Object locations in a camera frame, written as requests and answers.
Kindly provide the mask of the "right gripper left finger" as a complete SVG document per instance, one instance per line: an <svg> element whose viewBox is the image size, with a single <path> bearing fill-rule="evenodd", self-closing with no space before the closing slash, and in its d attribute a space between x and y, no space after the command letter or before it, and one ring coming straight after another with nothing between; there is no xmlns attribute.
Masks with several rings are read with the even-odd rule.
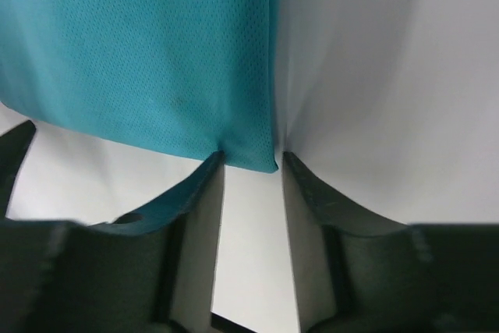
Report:
<svg viewBox="0 0 499 333"><path fill-rule="evenodd" d="M224 163L112 223L2 221L2 331L209 331Z"/></svg>

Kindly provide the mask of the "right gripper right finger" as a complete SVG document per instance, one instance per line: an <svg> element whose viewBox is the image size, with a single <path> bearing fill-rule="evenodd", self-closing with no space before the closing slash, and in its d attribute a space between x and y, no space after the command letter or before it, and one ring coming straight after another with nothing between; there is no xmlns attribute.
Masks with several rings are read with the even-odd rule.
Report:
<svg viewBox="0 0 499 333"><path fill-rule="evenodd" d="M392 221L292 152L281 173L301 331L497 331L495 224Z"/></svg>

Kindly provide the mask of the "teal t shirt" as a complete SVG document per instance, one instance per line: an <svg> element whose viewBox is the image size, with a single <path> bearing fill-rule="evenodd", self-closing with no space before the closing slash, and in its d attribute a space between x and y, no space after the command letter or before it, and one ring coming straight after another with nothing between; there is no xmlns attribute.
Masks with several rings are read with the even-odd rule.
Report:
<svg viewBox="0 0 499 333"><path fill-rule="evenodd" d="M278 0L1 0L1 100L52 125L272 173Z"/></svg>

